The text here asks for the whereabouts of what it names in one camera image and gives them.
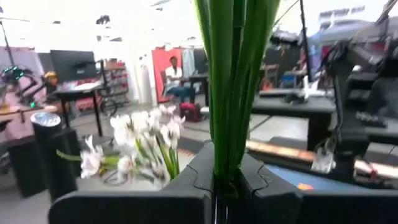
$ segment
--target computer monitor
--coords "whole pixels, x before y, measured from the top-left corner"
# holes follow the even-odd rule
[[[50,53],[59,83],[100,77],[93,52],[51,50]]]
[[[38,53],[40,62],[43,67],[43,71],[46,74],[47,72],[54,72],[54,66],[52,63],[52,58],[50,53]]]

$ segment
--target green leaf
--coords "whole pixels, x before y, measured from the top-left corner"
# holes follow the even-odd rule
[[[177,150],[175,151],[175,158],[176,158],[176,166],[177,166],[177,175],[179,175],[180,174],[180,161],[178,159],[178,151]]]
[[[169,158],[170,158],[171,169],[173,170],[173,176],[175,177],[177,170],[175,167],[174,150],[171,147],[169,148]]]
[[[162,154],[162,157],[163,157],[164,163],[166,165],[167,172],[169,173],[170,179],[173,180],[175,178],[174,170],[172,168],[172,164],[171,164],[170,158],[169,158],[167,152],[164,149],[164,145],[161,144],[158,135],[156,135],[156,141],[157,141],[157,143],[158,143],[158,145],[160,147],[160,153]]]
[[[196,0],[195,4],[210,66],[215,177],[221,188],[231,188],[246,148],[258,72],[279,0]]]
[[[148,180],[148,181],[151,182],[152,184],[155,182],[155,177],[151,177],[150,175],[143,174],[142,172],[140,172],[138,175],[139,175],[140,177],[142,177],[142,178]]]
[[[138,152],[143,156],[143,158],[152,160],[150,158],[150,156],[148,155],[148,153],[146,152],[146,149],[142,146],[140,140],[138,140],[138,139],[136,139],[136,147],[137,147]]]

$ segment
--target black table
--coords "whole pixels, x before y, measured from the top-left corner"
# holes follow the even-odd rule
[[[204,74],[199,74],[199,75],[192,75],[186,79],[186,81],[191,83],[191,88],[193,88],[193,84],[197,82],[201,82],[203,85],[203,91],[205,92],[205,104],[206,106],[209,106],[209,89],[208,89],[208,78],[209,74],[204,73]]]
[[[67,114],[67,107],[66,103],[71,102],[71,101],[76,101],[84,98],[92,98],[93,103],[94,103],[94,113],[95,113],[95,120],[97,123],[97,128],[98,128],[98,135],[102,136],[102,127],[101,127],[101,121],[100,121],[100,112],[98,111],[98,104],[96,100],[96,91],[100,88],[91,88],[88,90],[57,90],[55,92],[55,95],[57,98],[61,100],[61,106],[62,106],[62,115],[65,120],[65,125],[67,128],[70,128],[70,122],[69,122],[69,117]]]
[[[386,128],[365,127],[371,142],[398,145],[398,120],[388,119]]]
[[[308,118],[307,150],[309,151],[313,151],[319,142],[330,136],[328,128],[334,111],[333,102],[326,98],[310,98],[302,105],[284,103],[281,97],[256,98],[252,107],[253,114]]]

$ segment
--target green stem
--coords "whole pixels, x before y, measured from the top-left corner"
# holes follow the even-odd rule
[[[59,157],[61,157],[62,159],[66,159],[68,161],[79,161],[79,162],[81,162],[81,157],[80,156],[68,155],[68,154],[65,154],[65,153],[59,151],[58,149],[57,149],[57,155]]]

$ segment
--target metal pole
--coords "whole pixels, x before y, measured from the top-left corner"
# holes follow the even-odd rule
[[[6,35],[6,30],[4,29],[4,25],[2,24],[2,21],[0,21],[0,25],[1,25],[1,28],[2,28],[2,33],[4,34],[4,40],[6,41],[6,50],[7,50],[7,53],[8,53],[8,57],[10,59],[11,65],[15,66],[14,57],[12,56],[11,48],[10,48],[10,45],[8,43],[8,39],[7,39],[7,35]]]
[[[307,65],[308,81],[312,82],[311,60],[310,60],[310,54],[308,52],[307,27],[305,26],[305,14],[304,14],[303,0],[300,0],[300,11],[301,11],[301,24],[302,24],[303,48],[304,48],[304,55],[305,55],[305,64]]]

